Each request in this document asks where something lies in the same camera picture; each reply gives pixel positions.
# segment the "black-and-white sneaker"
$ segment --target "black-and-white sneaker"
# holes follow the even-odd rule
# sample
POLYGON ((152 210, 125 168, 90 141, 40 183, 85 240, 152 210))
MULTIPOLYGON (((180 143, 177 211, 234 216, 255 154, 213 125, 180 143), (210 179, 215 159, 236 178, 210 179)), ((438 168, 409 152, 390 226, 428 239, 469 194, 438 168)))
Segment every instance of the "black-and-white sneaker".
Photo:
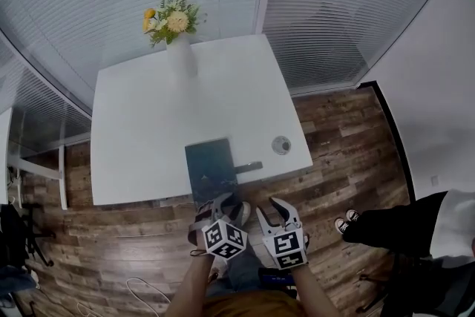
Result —
POLYGON ((356 222, 359 218, 359 213, 355 209, 348 209, 347 210, 347 219, 350 222, 356 222))
POLYGON ((348 222, 346 222, 343 218, 335 219, 335 228, 340 234, 343 234, 348 226, 348 222))

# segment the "black pants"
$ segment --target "black pants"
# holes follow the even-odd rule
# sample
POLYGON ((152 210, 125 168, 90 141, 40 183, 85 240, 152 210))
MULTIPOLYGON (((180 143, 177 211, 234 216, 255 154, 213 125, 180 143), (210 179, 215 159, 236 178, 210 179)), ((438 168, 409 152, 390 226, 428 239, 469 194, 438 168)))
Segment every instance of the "black pants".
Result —
POLYGON ((350 222, 343 239, 416 258, 429 256, 433 229, 446 194, 436 193, 408 206, 364 212, 356 222, 350 222))

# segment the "white shirt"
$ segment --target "white shirt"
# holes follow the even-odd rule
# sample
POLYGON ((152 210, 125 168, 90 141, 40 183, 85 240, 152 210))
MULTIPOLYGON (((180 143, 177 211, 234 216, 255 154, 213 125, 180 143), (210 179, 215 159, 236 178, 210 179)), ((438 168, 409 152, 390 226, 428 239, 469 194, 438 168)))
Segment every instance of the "white shirt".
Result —
POLYGON ((475 193, 449 190, 440 205, 430 242, 433 258, 442 256, 473 257, 475 238, 475 193))

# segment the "white wall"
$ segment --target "white wall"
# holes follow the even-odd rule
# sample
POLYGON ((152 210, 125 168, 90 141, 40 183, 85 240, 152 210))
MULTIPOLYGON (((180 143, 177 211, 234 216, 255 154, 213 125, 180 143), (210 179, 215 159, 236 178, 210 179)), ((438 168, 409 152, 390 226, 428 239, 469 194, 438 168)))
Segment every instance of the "white wall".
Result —
POLYGON ((416 197, 475 192, 475 0, 429 0, 361 82, 373 80, 401 134, 416 197))

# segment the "round object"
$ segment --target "round object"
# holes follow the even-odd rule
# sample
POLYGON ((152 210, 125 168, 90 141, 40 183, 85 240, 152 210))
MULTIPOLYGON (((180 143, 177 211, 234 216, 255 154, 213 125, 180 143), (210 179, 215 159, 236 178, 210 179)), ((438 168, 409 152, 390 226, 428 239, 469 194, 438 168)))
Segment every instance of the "round object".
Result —
POLYGON ((291 147, 290 140, 285 136, 277 136, 272 141, 272 149, 276 154, 288 154, 291 147))

